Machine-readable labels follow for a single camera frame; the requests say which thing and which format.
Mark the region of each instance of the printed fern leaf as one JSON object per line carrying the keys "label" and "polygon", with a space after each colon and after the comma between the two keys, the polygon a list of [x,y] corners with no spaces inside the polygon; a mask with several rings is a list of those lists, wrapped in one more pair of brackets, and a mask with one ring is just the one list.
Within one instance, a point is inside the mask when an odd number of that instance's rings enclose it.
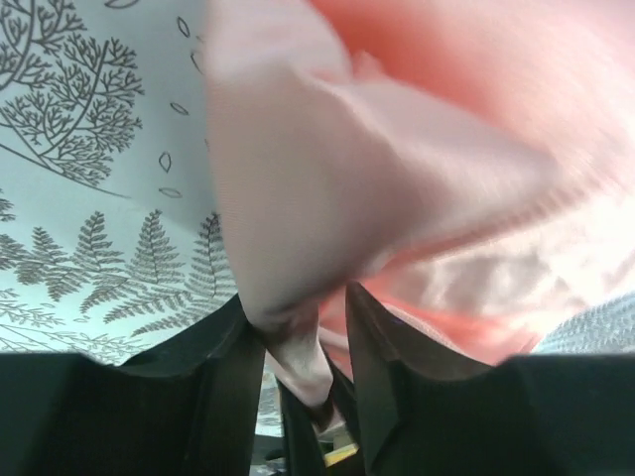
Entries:
{"label": "printed fern leaf", "polygon": [[135,256],[126,268],[135,280],[155,285],[181,283],[184,275],[177,270],[185,263],[177,261],[179,253],[176,246],[170,245],[161,213],[155,210],[146,217]]}
{"label": "printed fern leaf", "polygon": [[212,214],[200,223],[194,242],[194,257],[186,288],[209,298],[231,298],[235,286],[220,234],[218,215]]}
{"label": "printed fern leaf", "polygon": [[27,255],[24,246],[9,235],[0,235],[0,271],[14,268]]}
{"label": "printed fern leaf", "polygon": [[78,244],[72,261],[80,268],[103,273],[121,271],[113,265],[119,265],[123,253],[111,250],[112,242],[107,241],[104,214],[95,211],[80,228]]}
{"label": "printed fern leaf", "polygon": [[146,290],[142,284],[132,281],[130,278],[119,276],[105,276],[96,281],[95,289],[81,303],[79,310],[86,314],[96,305],[104,304],[112,300],[138,296]]}
{"label": "printed fern leaf", "polygon": [[38,285],[44,282],[47,265],[41,261],[21,261],[16,266],[16,276],[21,285]]}
{"label": "printed fern leaf", "polygon": [[166,312],[166,309],[181,310],[188,305],[189,301],[191,301],[191,294],[188,291],[148,290],[138,297],[125,300],[121,305],[109,311],[104,318],[104,323],[136,315]]}
{"label": "printed fern leaf", "polygon": [[187,327],[190,327],[191,325],[196,324],[205,316],[206,314],[199,314],[193,312],[191,309],[183,312],[177,312],[174,315],[164,317],[155,322],[151,322],[142,327],[139,327],[132,333],[132,337],[137,337],[139,335],[147,334],[150,332],[158,332],[160,330],[185,329]]}
{"label": "printed fern leaf", "polygon": [[13,208],[13,203],[11,203],[6,198],[0,198],[0,222],[13,221],[16,219],[16,215],[9,213]]}
{"label": "printed fern leaf", "polygon": [[62,246],[54,241],[48,231],[39,226],[33,230],[33,249],[35,257],[45,263],[60,265],[70,261]]}
{"label": "printed fern leaf", "polygon": [[15,324],[29,324],[33,327],[51,328],[64,323],[60,317],[50,312],[44,312],[37,307],[27,307],[14,299],[0,299],[0,319],[2,318],[8,318]]}
{"label": "printed fern leaf", "polygon": [[55,302],[59,302],[64,296],[76,293],[89,281],[88,273],[67,267],[51,268],[44,280],[49,297]]}

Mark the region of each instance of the botanical print fabric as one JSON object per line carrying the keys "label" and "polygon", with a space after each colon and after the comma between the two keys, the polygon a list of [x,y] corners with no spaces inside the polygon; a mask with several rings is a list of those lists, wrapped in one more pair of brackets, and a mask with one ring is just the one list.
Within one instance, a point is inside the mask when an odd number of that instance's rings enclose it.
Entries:
{"label": "botanical print fabric", "polygon": [[206,156],[203,9],[0,0],[0,351],[118,364],[236,293]]}

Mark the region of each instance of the leaf pattern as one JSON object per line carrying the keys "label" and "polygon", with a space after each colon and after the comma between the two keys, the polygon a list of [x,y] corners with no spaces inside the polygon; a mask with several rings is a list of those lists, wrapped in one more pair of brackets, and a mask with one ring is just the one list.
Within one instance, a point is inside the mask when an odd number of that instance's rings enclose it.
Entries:
{"label": "leaf pattern", "polygon": [[120,40],[88,36],[69,0],[4,0],[0,92],[27,87],[0,107],[0,128],[21,147],[0,147],[99,189],[113,154],[129,149],[142,128],[133,114],[136,97],[144,94],[135,61],[136,53]]}
{"label": "leaf pattern", "polygon": [[127,267],[130,276],[146,283],[180,283],[184,275],[177,271],[185,263],[178,262],[177,247],[170,245],[170,238],[160,221],[161,211],[155,210],[146,217],[135,257]]}
{"label": "leaf pattern", "polygon": [[119,271],[114,265],[124,263],[123,253],[110,249],[112,242],[106,240],[105,222],[103,213],[95,211],[81,227],[72,260],[84,270],[113,273]]}
{"label": "leaf pattern", "polygon": [[[235,294],[233,277],[222,246],[217,215],[211,214],[200,223],[189,267],[186,257],[172,245],[161,217],[160,210],[145,217],[130,260],[126,260],[122,251],[114,249],[112,240],[108,239],[106,216],[100,211],[84,220],[72,253],[43,227],[34,228],[31,249],[2,234],[0,270],[13,270],[22,285],[44,285],[54,302],[89,288],[78,307],[78,314],[83,316],[81,321],[87,321],[88,314],[97,306],[107,304],[111,305],[110,310],[101,312],[106,324],[163,315],[151,322],[142,322],[133,337],[187,327]],[[51,316],[39,308],[20,305],[9,294],[0,294],[0,298],[4,299],[4,312],[11,322],[16,319],[36,322],[38,312]]]}
{"label": "leaf pattern", "polygon": [[166,312],[166,309],[178,310],[188,305],[191,294],[183,290],[160,290],[146,291],[136,297],[125,300],[121,305],[108,312],[104,318],[105,323],[125,317],[136,315],[153,314]]}
{"label": "leaf pattern", "polygon": [[51,312],[44,312],[37,307],[28,307],[19,303],[18,295],[13,290],[0,290],[0,319],[6,318],[9,322],[24,325],[30,324],[34,327],[48,327],[60,325],[63,320],[56,317]]}
{"label": "leaf pattern", "polygon": [[16,219],[16,216],[9,213],[13,208],[13,203],[11,203],[6,198],[0,197],[0,222],[13,221]]}
{"label": "leaf pattern", "polygon": [[122,276],[99,277],[94,281],[94,284],[95,289],[79,307],[82,314],[86,314],[96,305],[124,299],[129,296],[137,296],[145,290],[145,287],[141,283]]}

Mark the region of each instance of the pink scarf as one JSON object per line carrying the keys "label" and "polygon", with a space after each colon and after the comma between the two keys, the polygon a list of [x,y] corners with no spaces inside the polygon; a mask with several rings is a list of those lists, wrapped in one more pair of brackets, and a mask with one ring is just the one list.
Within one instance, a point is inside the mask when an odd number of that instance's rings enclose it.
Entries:
{"label": "pink scarf", "polygon": [[210,0],[225,245],[306,403],[342,285],[487,363],[635,289],[631,0]]}

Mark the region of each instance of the gray fabric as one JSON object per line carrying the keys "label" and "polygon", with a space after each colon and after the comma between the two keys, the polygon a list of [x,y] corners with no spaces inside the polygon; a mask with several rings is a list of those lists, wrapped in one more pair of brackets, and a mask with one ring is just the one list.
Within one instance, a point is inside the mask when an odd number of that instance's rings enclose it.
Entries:
{"label": "gray fabric", "polygon": [[635,293],[578,314],[547,335],[537,354],[635,351]]}

